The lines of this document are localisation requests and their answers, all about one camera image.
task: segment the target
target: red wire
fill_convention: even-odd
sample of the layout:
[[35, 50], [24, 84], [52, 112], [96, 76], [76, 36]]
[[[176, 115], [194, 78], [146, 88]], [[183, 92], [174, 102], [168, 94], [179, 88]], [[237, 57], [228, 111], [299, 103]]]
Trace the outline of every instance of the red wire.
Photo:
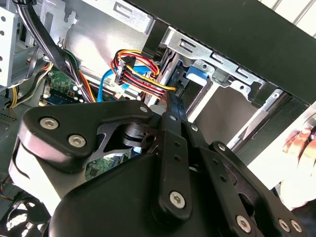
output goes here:
[[[123, 81], [125, 84], [132, 85], [131, 83], [128, 83], [128, 82], [125, 81], [125, 80], [122, 80], [122, 81]], [[144, 88], [141, 88], [141, 87], [139, 87], [138, 85], [132, 85], [132, 86], [134, 86], [134, 87], [140, 89], [141, 91], [143, 91], [143, 92], [145, 92], [145, 93], [147, 93], [147, 94], [156, 96], [158, 99], [160, 99], [159, 95], [156, 95], [156, 94], [154, 94], [153, 92], [150, 92], [150, 91], [148, 91], [148, 90], [146, 90], [146, 89], [144, 89]]]
[[145, 60], [146, 62], [148, 62], [148, 64], [151, 65], [151, 67], [149, 67], [148, 65], [145, 64], [146, 67], [148, 67], [151, 71], [154, 71], [154, 73], [156, 74], [157, 73], [157, 68], [154, 66], [154, 64], [147, 58], [143, 57], [143, 56], [140, 56], [138, 54], [133, 54], [133, 53], [122, 53], [121, 56], [134, 56], [136, 58], [141, 58], [143, 60]]
[[154, 87], [151, 87], [151, 86], [149, 86], [149, 85], [147, 85], [147, 84], [145, 84], [145, 83], [143, 83], [143, 82], [141, 82], [141, 81], [135, 80], [134, 78], [132, 78], [132, 77], [131, 77], [129, 74], [127, 74], [127, 73], [124, 73], [124, 76], [126, 76], [126, 77], [127, 77], [128, 79], [130, 79], [131, 81], [133, 81], [133, 82], [135, 82], [135, 83], [137, 83], [137, 84], [139, 84], [139, 85], [141, 85], [141, 86], [146, 87], [147, 89], [153, 90], [153, 91], [156, 92], [156, 93], [159, 93], [159, 94], [164, 95], [164, 92], [163, 92], [163, 91], [158, 90], [158, 89], [156, 89], [156, 88], [154, 88]]

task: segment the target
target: wire bundle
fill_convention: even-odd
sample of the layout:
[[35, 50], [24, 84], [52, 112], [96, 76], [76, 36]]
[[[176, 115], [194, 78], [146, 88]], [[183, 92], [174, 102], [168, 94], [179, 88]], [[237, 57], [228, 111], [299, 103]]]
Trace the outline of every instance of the wire bundle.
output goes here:
[[3, 180], [1, 181], [1, 184], [0, 184], [0, 197], [2, 197], [3, 199], [6, 199], [6, 200], [12, 201], [11, 198], [9, 198], [9, 197], [7, 197], [7, 196], [5, 196], [5, 195], [3, 194], [4, 186], [5, 186], [8, 182], [10, 182], [10, 180], [11, 180], [10, 176], [7, 176], [5, 179], [3, 179]]
[[117, 74], [119, 61], [125, 57], [131, 56], [135, 57], [136, 61], [142, 63], [149, 69], [151, 72], [151, 77], [146, 77], [135, 71], [130, 65], [126, 65], [123, 69], [123, 73], [121, 75], [121, 81], [125, 84], [132, 85], [141, 91], [155, 96], [158, 99], [161, 99], [166, 90], [175, 90], [175, 87], [169, 87], [166, 85], [162, 85], [155, 81], [156, 77], [159, 75], [160, 70], [158, 65], [141, 55], [141, 51], [138, 50], [120, 50], [115, 54], [114, 60], [111, 62], [111, 69], [114, 74]]
[[79, 66], [75, 56], [68, 50], [64, 49], [68, 59], [66, 60], [67, 66], [70, 69], [70, 74], [73, 76], [76, 86], [81, 90], [82, 96], [86, 102], [96, 102], [92, 93], [88, 80], [84, 77], [79, 70]]
[[52, 63], [48, 63], [45, 67], [43, 67], [43, 69], [41, 71], [39, 71], [37, 73], [37, 75], [35, 76], [35, 79], [33, 81], [33, 84], [30, 88], [30, 90], [23, 95], [21, 98], [18, 99], [18, 88], [19, 85], [15, 86], [12, 88], [12, 94], [13, 94], [13, 98], [11, 101], [9, 101], [8, 103], [6, 103], [4, 105], [5, 108], [15, 108], [18, 105], [24, 103], [25, 101], [29, 100], [37, 91], [37, 89], [40, 86], [40, 82], [42, 81], [42, 79], [48, 74], [48, 72], [53, 68], [53, 64]]
[[12, 1], [16, 6], [23, 24], [31, 33], [37, 45], [49, 57], [54, 66], [76, 83], [86, 102], [96, 102], [87, 79], [79, 71], [75, 56], [71, 52], [61, 49], [55, 44], [33, 9], [34, 1]]

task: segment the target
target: black plastic bracket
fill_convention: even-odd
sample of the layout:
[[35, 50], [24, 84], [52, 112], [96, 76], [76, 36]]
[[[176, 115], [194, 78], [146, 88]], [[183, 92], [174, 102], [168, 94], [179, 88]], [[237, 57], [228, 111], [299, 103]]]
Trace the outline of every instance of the black plastic bracket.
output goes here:
[[[153, 112], [137, 100], [36, 107], [25, 113], [18, 136], [31, 153], [71, 173], [84, 169], [93, 152], [102, 151], [99, 154], [103, 157], [110, 137], [120, 125], [147, 124], [152, 116]], [[43, 118], [55, 119], [58, 127], [45, 129], [40, 125]], [[74, 134], [85, 139], [83, 147], [69, 143]], [[97, 134], [105, 134], [102, 143], [97, 141]]]
[[155, 53], [157, 52], [160, 42], [162, 41], [162, 38], [164, 37], [164, 34], [166, 33], [167, 29], [168, 25], [166, 23], [156, 19], [154, 26], [143, 48], [142, 56], [149, 59], [154, 58]]

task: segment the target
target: fan blade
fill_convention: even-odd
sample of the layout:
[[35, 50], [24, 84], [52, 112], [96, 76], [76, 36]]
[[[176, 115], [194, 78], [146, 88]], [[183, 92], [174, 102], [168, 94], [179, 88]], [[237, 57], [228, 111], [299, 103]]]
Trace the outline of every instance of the fan blade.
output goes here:
[[27, 223], [28, 223], [27, 221], [24, 221], [16, 226], [14, 226], [11, 230], [9, 230], [9, 236], [10, 237], [21, 237], [22, 232], [25, 230]]
[[38, 230], [37, 226], [33, 226], [33, 228], [29, 229], [25, 237], [42, 237], [42, 233]]
[[25, 205], [26, 209], [29, 211], [32, 207], [30, 206], [29, 202], [24, 201], [23, 204]]
[[27, 202], [31, 202], [31, 203], [34, 203], [35, 205], [38, 203], [40, 203], [40, 201], [36, 198], [36, 197], [33, 197], [33, 196], [27, 196], [27, 197], [24, 197], [21, 199], [23, 202], [27, 201]]
[[17, 216], [22, 215], [22, 214], [27, 214], [27, 213], [28, 213], [27, 210], [15, 209], [9, 214], [7, 221], [9, 222], [14, 217], [17, 217]]

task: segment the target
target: yellow wire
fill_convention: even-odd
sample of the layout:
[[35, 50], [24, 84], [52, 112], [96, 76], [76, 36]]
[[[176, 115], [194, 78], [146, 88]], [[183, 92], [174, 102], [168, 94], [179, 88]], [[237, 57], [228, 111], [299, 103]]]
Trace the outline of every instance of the yellow wire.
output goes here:
[[[124, 81], [124, 83], [125, 84], [128, 84], [128, 85], [130, 85], [130, 86], [135, 86], [135, 85], [133, 85], [133, 84], [130, 84], [130, 83], [128, 83], [128, 82], [126, 82], [126, 81]], [[141, 88], [139, 88], [139, 87], [136, 87], [136, 88], [138, 88], [138, 89], [140, 89], [141, 91], [143, 91], [144, 93], [147, 93], [147, 94], [150, 94], [151, 96], [154, 96], [154, 97], [156, 97], [157, 99], [161, 99], [160, 97], [158, 97], [158, 96], [156, 96], [155, 94], [153, 94], [153, 93], [150, 93], [150, 92], [148, 92], [148, 91], [144, 91], [144, 90], [142, 90]]]
[[10, 108], [13, 108], [13, 106], [15, 106], [16, 101], [17, 101], [17, 90], [16, 90], [16, 87], [12, 88], [12, 94], [13, 94], [13, 98], [12, 98], [12, 104], [11, 104]]
[[160, 83], [158, 83], [158, 82], [156, 82], [156, 81], [154, 81], [154, 80], [152, 80], [152, 79], [150, 79], [150, 78], [147, 78], [147, 77], [141, 75], [140, 73], [134, 71], [130, 65], [127, 65], [126, 67], [127, 67], [128, 69], [130, 69], [133, 74], [139, 76], [140, 78], [142, 78], [142, 79], [144, 79], [144, 80], [146, 80], [146, 81], [151, 82], [152, 84], [155, 84], [155, 85], [157, 85], [157, 86], [160, 86], [161, 88], [166, 89], [166, 90], [176, 90], [175, 87], [170, 87], [170, 86], [162, 85], [162, 84], [160, 84]]
[[[121, 59], [121, 55], [122, 55], [123, 53], [139, 53], [139, 54], [142, 54], [142, 52], [139, 51], [139, 50], [129, 50], [129, 49], [127, 49], [127, 50], [123, 50], [123, 51], [121, 51], [120, 53], [118, 53], [118, 58], [119, 58], [119, 59]], [[154, 64], [155, 68], [157, 69], [156, 76], [159, 75], [160, 70], [159, 70], [158, 65], [154, 62], [154, 60], [150, 60], [150, 61]]]

